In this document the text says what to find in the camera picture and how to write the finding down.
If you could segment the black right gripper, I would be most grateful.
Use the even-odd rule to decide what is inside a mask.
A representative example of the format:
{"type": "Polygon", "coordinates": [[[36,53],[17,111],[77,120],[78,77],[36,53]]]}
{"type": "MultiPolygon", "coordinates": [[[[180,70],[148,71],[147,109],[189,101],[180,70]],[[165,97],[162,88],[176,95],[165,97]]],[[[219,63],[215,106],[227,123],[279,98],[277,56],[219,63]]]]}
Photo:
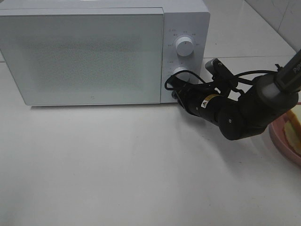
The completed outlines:
{"type": "Polygon", "coordinates": [[[171,82],[173,88],[172,98],[177,99],[178,103],[187,113],[200,113],[198,104],[199,84],[192,84],[184,81],[171,82]]]}

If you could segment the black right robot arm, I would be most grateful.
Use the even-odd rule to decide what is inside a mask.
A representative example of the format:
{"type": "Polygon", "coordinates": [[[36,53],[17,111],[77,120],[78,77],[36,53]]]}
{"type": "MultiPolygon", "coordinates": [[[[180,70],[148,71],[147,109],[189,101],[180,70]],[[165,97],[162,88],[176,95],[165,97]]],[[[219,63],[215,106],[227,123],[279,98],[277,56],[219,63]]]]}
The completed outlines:
{"type": "Polygon", "coordinates": [[[234,75],[219,59],[205,65],[211,82],[193,84],[177,76],[194,72],[183,70],[165,82],[166,90],[189,114],[219,127],[228,140],[261,134],[267,126],[295,107],[301,90],[301,53],[277,71],[255,70],[234,75]]]}

